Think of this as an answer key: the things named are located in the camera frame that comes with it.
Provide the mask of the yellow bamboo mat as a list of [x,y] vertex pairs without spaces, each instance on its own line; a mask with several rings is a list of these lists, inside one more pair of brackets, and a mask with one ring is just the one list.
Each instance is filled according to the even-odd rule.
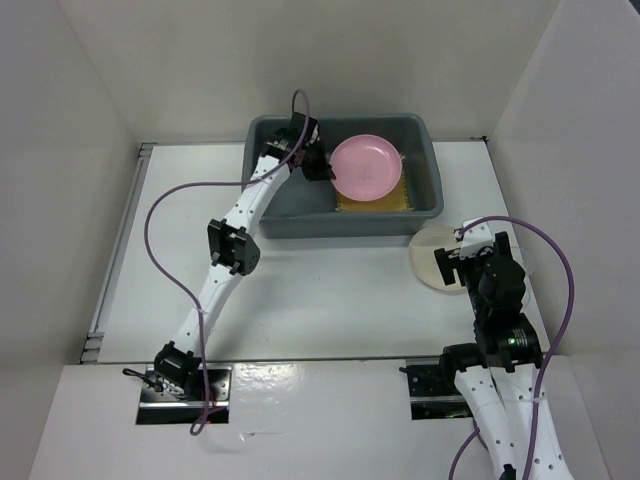
[[336,179],[337,210],[352,213],[410,211],[404,157],[375,156],[372,160],[339,157],[331,162]]

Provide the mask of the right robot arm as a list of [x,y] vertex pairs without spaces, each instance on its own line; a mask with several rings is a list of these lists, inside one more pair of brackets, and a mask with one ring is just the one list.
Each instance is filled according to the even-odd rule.
[[509,236],[486,223],[457,232],[458,247],[434,257],[445,284],[460,281],[474,314],[472,343],[444,348],[438,381],[460,393],[497,479],[569,479],[544,387],[543,352],[523,313],[525,271]]

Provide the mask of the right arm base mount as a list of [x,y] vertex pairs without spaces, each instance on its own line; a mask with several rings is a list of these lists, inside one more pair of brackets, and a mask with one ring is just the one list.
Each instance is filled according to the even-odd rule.
[[446,381],[437,358],[408,359],[399,371],[406,379],[414,421],[472,416],[462,395]]

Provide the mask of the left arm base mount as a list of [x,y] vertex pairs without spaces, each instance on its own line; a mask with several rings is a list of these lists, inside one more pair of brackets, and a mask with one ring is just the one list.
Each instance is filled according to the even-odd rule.
[[[233,368],[231,365],[208,364],[207,370],[212,399],[207,423],[227,424]],[[195,384],[189,392],[161,380],[152,365],[145,365],[143,370],[125,367],[122,374],[142,382],[137,425],[192,424],[204,412],[205,391],[201,372],[196,375]]]

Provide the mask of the cream plate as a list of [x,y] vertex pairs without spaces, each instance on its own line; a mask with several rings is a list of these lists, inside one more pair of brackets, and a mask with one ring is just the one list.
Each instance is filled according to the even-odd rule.
[[456,281],[446,285],[439,270],[435,251],[441,248],[451,250],[456,247],[453,228],[450,226],[429,226],[417,232],[409,243],[409,261],[415,276],[428,287],[447,293],[464,290],[457,273]]

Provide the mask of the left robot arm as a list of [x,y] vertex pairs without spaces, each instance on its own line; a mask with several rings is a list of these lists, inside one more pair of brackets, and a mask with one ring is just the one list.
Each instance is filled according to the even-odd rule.
[[210,381],[203,374],[206,341],[232,291],[257,267],[257,226],[275,193],[296,169],[308,181],[334,177],[319,122],[298,112],[263,144],[254,171],[241,184],[231,209],[207,225],[210,267],[204,285],[199,294],[189,295],[193,309],[154,359],[157,381],[176,399],[209,400]]

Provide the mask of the pink plate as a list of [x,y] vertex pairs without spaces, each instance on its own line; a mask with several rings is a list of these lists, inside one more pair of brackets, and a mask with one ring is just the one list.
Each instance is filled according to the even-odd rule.
[[359,202],[376,201],[400,182],[402,158],[386,139],[362,134],[341,142],[331,153],[332,184],[346,198]]

